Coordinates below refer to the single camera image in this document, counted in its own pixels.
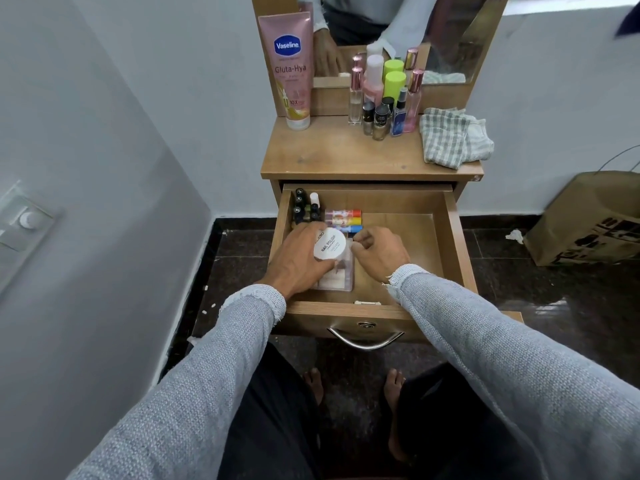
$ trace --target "wall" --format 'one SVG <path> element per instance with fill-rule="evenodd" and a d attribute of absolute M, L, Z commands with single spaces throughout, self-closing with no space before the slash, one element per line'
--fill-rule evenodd
<path fill-rule="evenodd" d="M 217 216 L 274 216 L 276 112 L 251 0 L 74 0 Z"/>
<path fill-rule="evenodd" d="M 613 40 L 629 7 L 505 16 L 468 103 L 495 153 L 461 214 L 539 214 L 581 171 L 640 143 L 640 36 Z M 630 169 L 640 152 L 611 169 Z"/>
<path fill-rule="evenodd" d="M 210 212 L 70 0 L 3 0 L 0 193 L 65 209 L 0 296 L 0 476 L 61 479 L 148 391 Z"/>

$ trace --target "hand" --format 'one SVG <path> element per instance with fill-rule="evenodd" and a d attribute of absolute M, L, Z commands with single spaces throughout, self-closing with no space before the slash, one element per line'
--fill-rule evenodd
<path fill-rule="evenodd" d="M 328 29 L 314 32 L 314 64 L 317 77 L 337 77 L 349 71 Z"/>
<path fill-rule="evenodd" d="M 367 274 L 380 283 L 388 283 L 396 269 L 410 263 L 402 239 L 386 227 L 361 230 L 353 237 L 351 251 Z"/>
<path fill-rule="evenodd" d="M 318 261 L 314 258 L 318 231 L 325 228 L 324 222 L 298 224 L 284 240 L 269 263 L 264 278 L 258 283 L 276 288 L 284 299 L 307 291 L 316 284 L 337 264 L 335 259 Z"/>

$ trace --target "bare foot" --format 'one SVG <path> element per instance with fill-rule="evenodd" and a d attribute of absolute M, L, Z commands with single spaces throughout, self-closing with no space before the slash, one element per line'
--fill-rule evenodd
<path fill-rule="evenodd" d="M 393 419 L 391 421 L 391 432 L 389 433 L 389 451 L 391 455 L 404 463 L 409 461 L 409 457 L 400 448 L 400 441 L 398 440 L 398 427 L 397 427 L 397 409 L 398 399 L 400 398 L 400 389 L 405 381 L 402 372 L 398 372 L 395 369 L 391 369 L 387 374 L 387 382 L 385 382 L 385 398 L 391 408 L 391 414 Z"/>
<path fill-rule="evenodd" d="M 322 387 L 322 379 L 320 378 L 320 371 L 315 367 L 309 372 L 304 373 L 305 382 L 311 387 L 311 392 L 316 397 L 316 403 L 320 405 L 322 398 L 324 397 L 324 388 Z"/>

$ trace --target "wooden vanity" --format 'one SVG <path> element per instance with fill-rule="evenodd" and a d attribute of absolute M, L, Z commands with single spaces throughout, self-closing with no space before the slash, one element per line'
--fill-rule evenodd
<path fill-rule="evenodd" d="M 421 108 L 466 106 L 506 1 L 486 0 L 465 31 L 465 35 L 476 37 L 477 53 L 468 82 L 423 86 Z M 253 4 L 257 16 L 286 13 L 265 0 L 253 0 Z M 269 75 L 273 83 L 273 74 Z M 287 127 L 274 90 L 280 117 L 261 170 L 278 203 L 270 258 L 291 231 L 294 190 L 302 187 L 307 193 L 317 192 L 324 209 L 361 209 L 364 226 L 389 227 L 401 236 L 413 263 L 477 292 L 456 201 L 468 182 L 482 179 L 481 163 L 467 163 L 457 171 L 425 163 L 418 130 L 400 137 L 387 136 L 383 141 L 365 136 L 361 126 L 348 125 L 348 91 L 348 87 L 323 87 L 316 81 L 311 125 L 296 132 Z M 343 106 L 335 103 L 340 100 Z M 356 300 L 381 305 L 356 305 Z M 519 313 L 505 313 L 522 321 Z M 357 261 L 353 291 L 309 290 L 295 296 L 274 333 L 336 336 L 365 349 L 379 348 L 395 339 L 426 341 L 411 316 Z M 378 343 L 362 347 L 353 340 Z"/>

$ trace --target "white debris on floor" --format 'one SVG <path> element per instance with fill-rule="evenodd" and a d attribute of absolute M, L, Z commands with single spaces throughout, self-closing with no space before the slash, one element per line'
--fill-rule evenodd
<path fill-rule="evenodd" d="M 518 244 L 523 244 L 522 242 L 522 233 L 519 231 L 519 229 L 514 229 L 511 231 L 511 233 L 509 233 L 508 235 L 504 236 L 505 239 L 508 239 L 510 241 L 517 241 Z"/>

